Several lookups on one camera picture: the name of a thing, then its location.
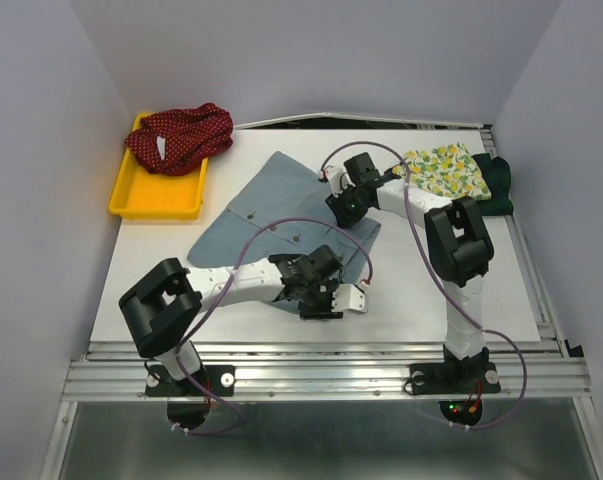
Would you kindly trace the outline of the light blue denim skirt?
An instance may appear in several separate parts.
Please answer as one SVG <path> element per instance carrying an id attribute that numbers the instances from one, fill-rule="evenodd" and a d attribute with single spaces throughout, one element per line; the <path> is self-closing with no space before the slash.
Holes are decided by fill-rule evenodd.
<path id="1" fill-rule="evenodd" d="M 190 248 L 187 260 L 196 268 L 231 267 L 255 232 L 284 218 L 303 218 L 278 224 L 258 235 L 243 258 L 253 263 L 274 254 L 309 254 L 329 246 L 342 264 L 342 280 L 356 283 L 367 270 L 363 252 L 371 250 L 381 231 L 379 222 L 363 219 L 346 231 L 348 240 L 330 229 L 336 219 L 325 203 L 330 188 L 293 158 L 274 153 L 210 224 Z"/>

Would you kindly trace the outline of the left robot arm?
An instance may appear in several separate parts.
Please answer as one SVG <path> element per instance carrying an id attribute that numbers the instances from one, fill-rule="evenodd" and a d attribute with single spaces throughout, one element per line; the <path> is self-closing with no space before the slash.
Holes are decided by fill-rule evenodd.
<path id="1" fill-rule="evenodd" d="M 156 360 L 180 393 L 201 386 L 204 367 L 191 343 L 182 344 L 195 317 L 213 307 L 290 302 L 303 320 L 343 317 L 336 294 L 341 263 L 323 245 L 310 254 L 275 254 L 238 268 L 187 268 L 159 262 L 118 301 L 139 356 Z"/>

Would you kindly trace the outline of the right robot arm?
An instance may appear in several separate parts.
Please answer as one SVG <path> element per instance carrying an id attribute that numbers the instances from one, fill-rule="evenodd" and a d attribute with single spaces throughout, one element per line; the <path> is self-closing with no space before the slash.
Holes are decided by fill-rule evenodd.
<path id="1" fill-rule="evenodd" d="M 477 202 L 449 199 L 411 186 L 408 168 L 380 172 L 368 153 L 319 175 L 339 227 L 352 228 L 370 209 L 406 219 L 425 267 L 446 300 L 446 336 L 439 363 L 416 363 L 407 381 L 414 395 L 464 392 L 491 370 L 482 323 L 483 278 L 494 247 Z"/>

